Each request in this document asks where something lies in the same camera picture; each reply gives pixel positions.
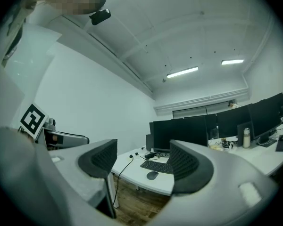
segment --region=curved desk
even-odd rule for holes
[[[279,130],[278,133],[272,135],[271,137],[276,137],[282,134],[283,130]],[[210,141],[210,144],[212,145],[214,142],[220,140],[221,139]],[[228,140],[236,141],[237,138],[229,137]],[[276,146],[277,143],[274,143],[266,148],[258,146],[255,142],[253,142],[250,148],[245,149],[243,147],[234,147],[230,153],[244,158],[257,169],[259,169],[263,174],[270,176],[283,165],[283,152],[276,152]],[[120,177],[136,185],[137,187],[140,186],[155,193],[170,195],[174,185],[173,175],[159,173],[156,179],[148,180],[147,174],[150,172],[150,170],[140,167],[144,161],[144,159],[142,159],[140,156],[144,156],[147,153],[149,152],[146,151],[146,148],[143,150],[139,148],[119,155],[112,168],[112,172],[119,175],[125,166],[132,160],[132,158],[129,158],[129,155],[132,154],[134,157],[133,162],[123,171]],[[167,160],[168,157],[162,157],[155,161],[167,162]]]

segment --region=ceiling light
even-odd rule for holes
[[[244,59],[222,60],[221,65],[241,64],[243,61]]]
[[[185,74],[185,73],[194,72],[194,71],[198,71],[198,67],[194,67],[194,68],[187,69],[187,70],[181,70],[181,71],[176,72],[176,73],[167,74],[166,76],[167,76],[168,79],[170,79],[172,77],[182,75],[182,74]]]

